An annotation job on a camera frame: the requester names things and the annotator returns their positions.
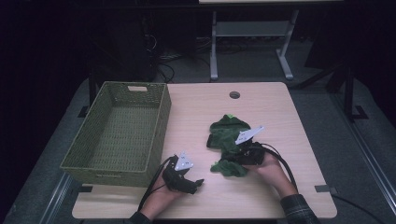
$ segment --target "wooden tabletop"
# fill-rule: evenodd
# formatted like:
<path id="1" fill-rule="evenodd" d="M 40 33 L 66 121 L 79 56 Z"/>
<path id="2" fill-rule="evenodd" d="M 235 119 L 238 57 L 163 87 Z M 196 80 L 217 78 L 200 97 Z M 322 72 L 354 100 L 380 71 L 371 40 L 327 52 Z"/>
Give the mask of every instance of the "wooden tabletop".
<path id="1" fill-rule="evenodd" d="M 233 114 L 251 128 L 265 130 L 253 140 L 275 147 L 289 164 L 298 189 L 318 217 L 335 217 L 329 192 L 316 192 L 326 185 L 285 84 L 207 83 L 168 85 L 172 107 L 163 146 L 163 160 L 185 151 L 194 167 L 185 177 L 204 184 L 159 218 L 281 218 L 283 210 L 274 189 L 254 173 L 224 177 L 211 173 L 220 151 L 206 147 L 209 126 L 225 114 Z M 238 91 L 240 98 L 230 97 Z M 93 185 L 81 192 L 73 209 L 76 218 L 128 218 L 136 210 L 146 189 Z"/>

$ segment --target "green basket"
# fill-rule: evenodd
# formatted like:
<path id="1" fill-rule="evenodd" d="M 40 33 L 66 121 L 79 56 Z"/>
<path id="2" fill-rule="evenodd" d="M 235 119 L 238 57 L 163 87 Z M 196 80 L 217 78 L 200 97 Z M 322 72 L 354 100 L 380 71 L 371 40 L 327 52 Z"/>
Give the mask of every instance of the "green basket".
<path id="1" fill-rule="evenodd" d="M 61 168 L 85 184 L 148 187 L 171 104 L 166 84 L 105 82 Z"/>

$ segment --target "light wood table surface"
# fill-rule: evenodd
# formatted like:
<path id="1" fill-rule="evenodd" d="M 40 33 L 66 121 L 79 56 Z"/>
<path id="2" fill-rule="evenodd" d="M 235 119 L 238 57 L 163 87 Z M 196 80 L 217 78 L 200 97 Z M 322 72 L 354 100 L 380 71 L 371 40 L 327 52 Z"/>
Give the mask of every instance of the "light wood table surface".
<path id="1" fill-rule="evenodd" d="M 185 151 L 193 161 L 185 177 L 204 184 L 158 218 L 282 218 L 283 210 L 275 190 L 254 173 L 245 177 L 224 177 L 211 173 L 220 150 L 206 147 L 209 126 L 225 114 L 233 114 L 251 128 L 265 130 L 253 140 L 275 147 L 289 164 L 298 189 L 318 217 L 335 217 L 329 192 L 316 192 L 326 185 L 285 84 L 207 83 L 168 85 L 172 107 L 163 147 L 163 160 Z M 240 93 L 232 99 L 231 91 Z M 93 185 L 81 192 L 73 209 L 75 218 L 128 218 L 136 210 L 146 189 Z"/>

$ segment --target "dark sleeve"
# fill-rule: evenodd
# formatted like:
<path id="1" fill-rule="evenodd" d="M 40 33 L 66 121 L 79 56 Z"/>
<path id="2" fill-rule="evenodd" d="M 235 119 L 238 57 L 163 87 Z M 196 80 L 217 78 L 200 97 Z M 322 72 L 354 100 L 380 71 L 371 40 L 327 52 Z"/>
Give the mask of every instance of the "dark sleeve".
<path id="1" fill-rule="evenodd" d="M 301 194 L 294 194 L 280 201 L 286 220 L 289 224 L 318 224 L 320 223 L 305 198 Z"/>
<path id="2" fill-rule="evenodd" d="M 143 214 L 140 212 L 135 212 L 129 220 L 132 222 L 132 224 L 151 224 L 151 221 Z"/>

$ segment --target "person's right hand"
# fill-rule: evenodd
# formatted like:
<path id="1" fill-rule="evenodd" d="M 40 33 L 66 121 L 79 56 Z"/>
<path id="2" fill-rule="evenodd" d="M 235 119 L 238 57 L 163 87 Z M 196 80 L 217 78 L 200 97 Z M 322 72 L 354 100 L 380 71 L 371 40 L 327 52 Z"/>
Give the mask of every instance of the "person's right hand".
<path id="1" fill-rule="evenodd" d="M 152 189 L 156 190 L 151 192 L 146 199 L 143 208 L 140 210 L 140 212 L 151 221 L 165 210 L 173 201 L 187 194 L 177 190 L 170 190 L 166 187 L 165 181 L 163 180 L 163 172 L 158 176 L 158 179 L 155 181 Z"/>
<path id="2" fill-rule="evenodd" d="M 297 194 L 297 189 L 291 184 L 285 175 L 279 161 L 270 153 L 265 153 L 264 161 L 261 165 L 243 165 L 250 171 L 258 173 L 265 183 L 273 186 L 280 198 L 291 194 Z"/>

